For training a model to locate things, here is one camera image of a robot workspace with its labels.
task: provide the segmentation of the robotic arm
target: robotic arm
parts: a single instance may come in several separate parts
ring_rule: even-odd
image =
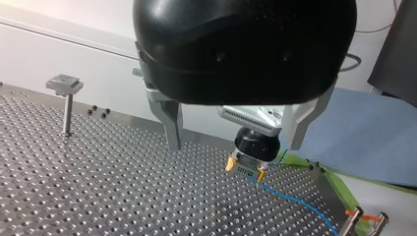
[[[141,0],[134,24],[152,112],[179,148],[181,103],[243,128],[227,170],[262,180],[326,109],[356,27],[354,0]]]

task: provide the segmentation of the blue cable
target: blue cable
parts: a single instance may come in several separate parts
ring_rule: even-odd
[[[304,207],[306,207],[306,208],[308,208],[309,210],[311,210],[312,212],[314,212],[316,215],[318,215],[324,222],[325,222],[325,224],[328,226],[328,228],[334,233],[334,235],[335,236],[338,236],[338,233],[337,233],[337,230],[336,230],[336,228],[333,226],[333,224],[328,220],[328,218],[324,215],[324,214],[322,214],[317,208],[315,208],[314,206],[311,206],[311,205],[309,205],[309,204],[307,204],[306,202],[304,202],[304,201],[302,201],[302,200],[300,200],[300,199],[297,199],[297,198],[294,198],[294,197],[291,197],[291,196],[288,196],[288,195],[285,195],[285,194],[282,194],[282,193],[279,193],[277,190],[274,190],[274,189],[272,189],[270,186],[268,186],[268,185],[266,185],[266,184],[264,184],[264,183],[260,183],[260,182],[258,182],[254,177],[252,177],[252,176],[247,176],[248,177],[248,179],[252,182],[252,183],[254,183],[254,184],[256,184],[256,185],[258,185],[258,186],[261,186],[262,188],[264,188],[265,190],[267,190],[270,194],[273,194],[273,195],[275,195],[276,197],[278,197],[278,198],[282,198],[282,199],[287,199],[287,200],[289,200],[289,201],[292,201],[292,202],[295,202],[295,203],[297,203],[297,204],[299,204],[299,205],[302,205],[302,206],[304,206]]]
[[[286,150],[284,151],[284,153],[282,154],[281,159],[280,159],[277,163],[270,164],[269,166],[277,166],[279,163],[281,163],[281,161],[284,159],[284,156],[286,155],[286,152],[287,152],[287,151],[288,151],[288,149],[286,149]]]

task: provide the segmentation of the perforated metal table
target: perforated metal table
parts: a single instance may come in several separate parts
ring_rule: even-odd
[[[63,99],[0,92],[0,235],[331,234],[307,208],[226,173],[231,142],[186,131],[182,149],[170,151],[161,125],[116,112],[88,117],[79,103],[65,138]],[[343,205],[317,169],[278,166],[265,183],[339,230]]]

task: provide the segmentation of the orange connector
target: orange connector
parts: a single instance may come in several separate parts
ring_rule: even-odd
[[[353,215],[354,214],[354,212],[353,212],[353,210],[347,210],[346,211],[346,214],[347,215]],[[377,221],[377,222],[380,222],[381,221],[381,219],[379,218],[379,217],[377,217],[377,216],[374,216],[374,215],[370,215],[370,214],[363,214],[362,215],[362,219],[363,220],[366,220],[366,221],[370,221],[370,220],[374,220],[374,221]]]

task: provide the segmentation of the light blue panel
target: light blue panel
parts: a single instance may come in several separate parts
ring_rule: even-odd
[[[417,108],[337,88],[298,153],[349,174],[417,186]]]

